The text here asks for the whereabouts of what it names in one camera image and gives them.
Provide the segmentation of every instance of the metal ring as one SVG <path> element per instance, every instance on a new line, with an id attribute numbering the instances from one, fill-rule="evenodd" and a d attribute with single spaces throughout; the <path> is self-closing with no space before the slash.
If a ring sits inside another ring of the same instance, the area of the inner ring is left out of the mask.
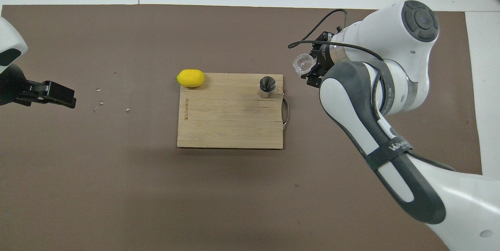
<path id="1" fill-rule="evenodd" d="M 289 114 L 290 114 L 290 110 L 289 110 L 289 107 L 288 107 L 288 101 L 283 98 L 283 102 L 285 107 L 286 107 L 286 120 L 283 122 L 283 129 L 284 127 L 286 126 L 286 123 L 288 122 L 288 118 L 289 118 Z"/>

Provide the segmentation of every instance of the lemon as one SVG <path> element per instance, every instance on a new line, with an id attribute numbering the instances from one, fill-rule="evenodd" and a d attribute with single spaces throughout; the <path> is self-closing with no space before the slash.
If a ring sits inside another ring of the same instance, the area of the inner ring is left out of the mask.
<path id="1" fill-rule="evenodd" d="M 177 75 L 177 82 L 184 87 L 198 87 L 205 82 L 205 75 L 199 69 L 184 69 Z"/>

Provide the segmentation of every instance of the metal cup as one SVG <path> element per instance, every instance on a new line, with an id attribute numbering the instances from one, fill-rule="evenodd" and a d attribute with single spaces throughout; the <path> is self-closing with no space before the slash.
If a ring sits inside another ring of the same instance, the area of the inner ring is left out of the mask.
<path id="1" fill-rule="evenodd" d="M 276 89 L 276 80 L 272 77 L 262 77 L 259 82 L 259 96 L 263 99 L 269 98 Z"/>

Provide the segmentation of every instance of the robotic arm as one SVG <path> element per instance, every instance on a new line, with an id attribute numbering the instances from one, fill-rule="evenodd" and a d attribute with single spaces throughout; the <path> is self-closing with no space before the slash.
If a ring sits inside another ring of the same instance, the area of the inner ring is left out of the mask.
<path id="1" fill-rule="evenodd" d="M 0 17 L 0 105 L 19 103 L 55 103 L 75 108 L 75 91 L 52 81 L 27 80 L 21 69 L 12 64 L 28 47 L 18 31 Z"/>
<path id="2" fill-rule="evenodd" d="M 337 30 L 289 46 L 313 44 L 293 65 L 319 87 L 327 115 L 395 201 L 450 249 L 498 248 L 500 182 L 419 156 L 384 118 L 418 107 L 427 96 L 427 64 L 439 34 L 434 13 L 409 0 Z"/>

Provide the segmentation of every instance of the cutting board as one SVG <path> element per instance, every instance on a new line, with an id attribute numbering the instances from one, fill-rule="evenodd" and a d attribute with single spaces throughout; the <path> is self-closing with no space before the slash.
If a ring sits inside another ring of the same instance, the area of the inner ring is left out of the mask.
<path id="1" fill-rule="evenodd" d="M 276 89 L 259 96 L 259 81 Z M 283 148 L 283 75 L 205 73 L 200 87 L 180 87 L 177 146 L 181 148 Z"/>

